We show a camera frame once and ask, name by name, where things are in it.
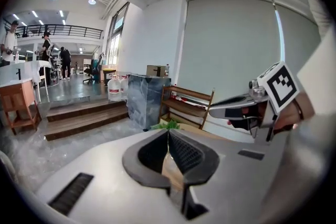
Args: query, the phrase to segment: balcony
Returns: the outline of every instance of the balcony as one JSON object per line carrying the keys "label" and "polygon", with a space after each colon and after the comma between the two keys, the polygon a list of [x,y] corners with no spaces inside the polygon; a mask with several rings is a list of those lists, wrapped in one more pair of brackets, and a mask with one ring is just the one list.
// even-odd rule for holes
{"label": "balcony", "polygon": [[75,25],[28,25],[16,29],[17,38],[43,36],[44,32],[56,36],[75,36],[101,39],[103,30]]}

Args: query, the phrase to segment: wooden steps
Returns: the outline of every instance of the wooden steps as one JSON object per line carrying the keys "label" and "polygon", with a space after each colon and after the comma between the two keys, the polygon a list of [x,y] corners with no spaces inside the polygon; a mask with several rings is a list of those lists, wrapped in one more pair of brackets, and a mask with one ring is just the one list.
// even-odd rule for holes
{"label": "wooden steps", "polygon": [[110,102],[109,100],[105,99],[92,102],[64,105],[50,109],[47,114],[47,119],[48,122],[59,121],[124,105],[124,101]]}
{"label": "wooden steps", "polygon": [[71,136],[128,117],[125,102],[99,100],[51,109],[47,115],[48,141]]}

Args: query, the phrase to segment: person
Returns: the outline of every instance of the person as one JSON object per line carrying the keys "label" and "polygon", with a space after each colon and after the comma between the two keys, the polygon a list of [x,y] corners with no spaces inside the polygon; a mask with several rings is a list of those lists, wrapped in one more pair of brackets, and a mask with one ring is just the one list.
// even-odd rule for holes
{"label": "person", "polygon": [[75,74],[77,75],[77,69],[78,69],[78,64],[77,62],[75,63]]}
{"label": "person", "polygon": [[14,20],[10,27],[10,30],[6,33],[3,42],[1,43],[1,53],[2,53],[2,61],[0,66],[8,66],[11,61],[13,61],[13,50],[17,47],[17,38],[15,34],[15,30],[18,26],[18,21]]}
{"label": "person", "polygon": [[[51,46],[49,35],[50,35],[49,32],[45,32],[43,35],[44,43],[42,46],[42,50],[40,51],[40,58],[42,61],[49,61],[50,46]],[[40,68],[39,73],[40,75],[43,75],[43,68]],[[51,85],[50,68],[46,68],[46,81],[48,86]]]}
{"label": "person", "polygon": [[61,53],[60,57],[62,59],[62,76],[63,80],[65,80],[65,70],[68,69],[68,78],[70,79],[70,65],[71,65],[71,54],[70,52],[65,49],[64,47],[61,47]]}

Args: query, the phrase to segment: cardboard box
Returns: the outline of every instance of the cardboard box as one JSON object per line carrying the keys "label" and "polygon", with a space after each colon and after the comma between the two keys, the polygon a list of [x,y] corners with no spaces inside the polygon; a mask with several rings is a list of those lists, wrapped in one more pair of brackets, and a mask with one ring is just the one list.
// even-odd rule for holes
{"label": "cardboard box", "polygon": [[164,78],[164,72],[165,72],[165,68],[166,66],[150,66],[148,65],[147,66],[147,72],[146,72],[146,75],[147,76],[157,76],[157,73],[158,73],[158,67],[161,68],[160,70],[160,76],[159,77],[162,77]]}

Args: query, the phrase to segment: desk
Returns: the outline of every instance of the desk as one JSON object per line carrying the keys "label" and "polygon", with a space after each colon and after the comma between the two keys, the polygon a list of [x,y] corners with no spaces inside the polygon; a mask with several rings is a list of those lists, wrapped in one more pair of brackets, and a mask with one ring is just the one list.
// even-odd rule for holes
{"label": "desk", "polygon": [[[15,127],[22,127],[32,125],[37,130],[38,119],[42,119],[36,105],[34,98],[33,84],[32,79],[24,80],[12,80],[7,83],[0,85],[0,98],[2,106],[8,121],[8,125],[12,129],[13,133],[15,132]],[[33,117],[31,115],[29,106],[34,103],[36,114]],[[28,119],[22,119],[19,111],[24,110],[28,114]],[[15,111],[16,118],[14,121],[11,121],[8,113]]]}
{"label": "desk", "polygon": [[[44,68],[44,75],[42,76],[39,74],[41,67]],[[51,68],[51,65],[48,61],[11,63],[9,66],[0,68],[0,84],[6,84],[12,80],[19,79],[18,71],[20,70],[20,79],[32,79],[33,83],[37,84],[37,99],[38,102],[41,102],[39,82],[41,82],[42,79],[45,80],[46,93],[48,95],[45,68]]]}

